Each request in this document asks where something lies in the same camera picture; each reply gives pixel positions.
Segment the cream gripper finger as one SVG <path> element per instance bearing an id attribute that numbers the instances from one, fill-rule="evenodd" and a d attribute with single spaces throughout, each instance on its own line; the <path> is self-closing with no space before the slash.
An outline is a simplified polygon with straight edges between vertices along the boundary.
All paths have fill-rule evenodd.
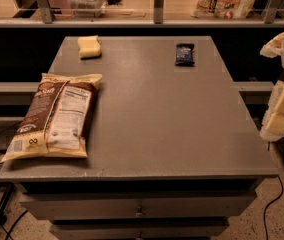
<path id="1" fill-rule="evenodd" d="M 284 32 L 276 35 L 272 40 L 265 44 L 260 54 L 264 57 L 274 58 L 282 54 L 282 43 L 284 40 Z"/>
<path id="2" fill-rule="evenodd" d="M 284 82 L 278 80 L 272 89 L 268 109 L 262 120 L 260 136 L 268 142 L 284 137 Z"/>

